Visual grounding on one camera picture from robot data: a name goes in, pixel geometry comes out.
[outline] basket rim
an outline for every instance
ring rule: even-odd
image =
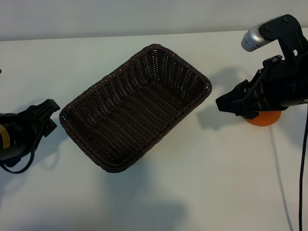
[[[164,126],[162,126],[162,128],[159,130],[158,133],[153,134],[153,136],[151,136],[151,138],[149,138],[147,140],[146,143],[141,144],[137,151],[136,154],[138,152],[140,152],[142,150],[142,148],[147,147],[147,145],[149,145],[151,143],[151,141],[153,139],[155,139],[155,137],[164,134],[166,132],[166,130],[169,128],[168,125],[172,125],[177,121],[177,118],[180,117],[181,114],[188,114],[190,113],[194,108],[196,108],[199,104],[201,104],[211,93],[212,91],[212,85],[211,82],[208,80],[208,78],[203,75],[201,72],[199,72],[196,68],[194,68],[192,65],[190,65],[187,61],[183,60],[181,57],[179,57],[176,53],[174,53],[172,50],[160,45],[160,44],[152,44],[150,46],[147,46],[145,48],[143,48],[141,51],[139,51],[138,53],[136,53],[135,55],[133,55],[129,60],[127,60],[125,63],[123,63],[120,67],[118,67],[116,70],[114,70],[113,72],[111,72],[110,74],[106,75],[105,77],[103,77],[101,80],[99,80],[98,82],[96,82],[95,84],[93,84],[92,86],[90,86],[87,90],[85,90],[82,94],[80,94],[79,96],[77,96],[72,102],[70,102],[68,105],[66,105],[62,111],[60,112],[59,115],[59,119],[60,119],[60,123],[61,125],[64,127],[65,130],[69,130],[70,133],[74,134],[74,137],[70,138],[80,147],[80,149],[85,152],[85,154],[87,153],[91,153],[93,156],[95,156],[97,159],[99,159],[104,166],[108,166],[108,167],[120,167],[121,165],[123,165],[123,163],[125,163],[127,160],[129,159],[133,159],[133,156],[128,156],[127,158],[125,158],[123,161],[121,161],[121,163],[116,163],[116,162],[108,162],[106,161],[106,159],[104,159],[103,157],[101,157],[100,155],[96,154],[95,151],[93,151],[89,145],[87,145],[83,139],[80,137],[78,131],[76,132],[75,126],[73,126],[69,120],[68,120],[68,114],[70,113],[71,109],[74,108],[77,104],[79,104],[81,101],[83,101],[85,98],[87,98],[88,96],[90,96],[92,93],[94,93],[95,91],[97,91],[99,88],[107,85],[111,80],[113,80],[114,78],[117,77],[121,77],[120,73],[124,73],[125,70],[129,69],[130,66],[134,65],[141,57],[143,57],[144,55],[146,55],[148,52],[151,52],[153,50],[160,50],[163,51],[171,56],[173,56],[173,59],[177,60],[181,65],[184,65],[186,68],[188,68],[192,74],[198,76],[201,80],[203,80],[203,82],[206,85],[206,88],[203,89],[202,92],[200,92],[200,94],[198,95],[198,97],[196,97],[195,99],[193,99],[189,104],[187,104],[185,107],[183,107],[177,114],[175,114],[168,122],[166,122],[166,124]]]

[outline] silver cylinder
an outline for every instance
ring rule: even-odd
[[[241,42],[242,47],[246,51],[254,51],[260,47],[263,47],[264,45],[270,43],[270,41],[265,40],[259,32],[259,27],[261,25],[253,26],[250,28],[246,34],[244,35],[244,38]]]

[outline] white wall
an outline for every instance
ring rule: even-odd
[[[0,40],[244,30],[307,0],[1,0]]]

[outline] rectangular basket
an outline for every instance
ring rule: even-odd
[[[70,138],[107,172],[133,165],[210,94],[210,81],[153,44],[60,113]]]

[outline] screw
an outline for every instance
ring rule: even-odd
[[[250,88],[244,88],[244,93],[249,92]]]

